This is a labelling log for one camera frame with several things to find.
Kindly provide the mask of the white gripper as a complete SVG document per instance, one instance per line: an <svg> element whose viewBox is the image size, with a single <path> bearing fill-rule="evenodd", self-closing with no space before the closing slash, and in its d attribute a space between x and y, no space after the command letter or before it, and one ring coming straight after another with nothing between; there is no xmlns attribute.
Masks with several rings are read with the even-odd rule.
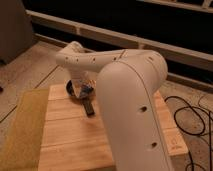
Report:
<svg viewBox="0 0 213 171"><path fill-rule="evenodd" d="M78 99L87 97L94 90L87 74L72 75L71 81L74 94Z"/></svg>

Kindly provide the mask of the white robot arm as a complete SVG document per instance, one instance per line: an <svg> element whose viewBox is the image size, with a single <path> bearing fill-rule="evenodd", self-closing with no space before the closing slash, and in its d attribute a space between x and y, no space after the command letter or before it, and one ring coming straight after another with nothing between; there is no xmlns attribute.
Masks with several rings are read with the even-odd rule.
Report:
<svg viewBox="0 0 213 171"><path fill-rule="evenodd" d="M98 74L96 99L117 171L174 171L154 103L168 69L156 51L82 53L70 43L56 62L76 73Z"/></svg>

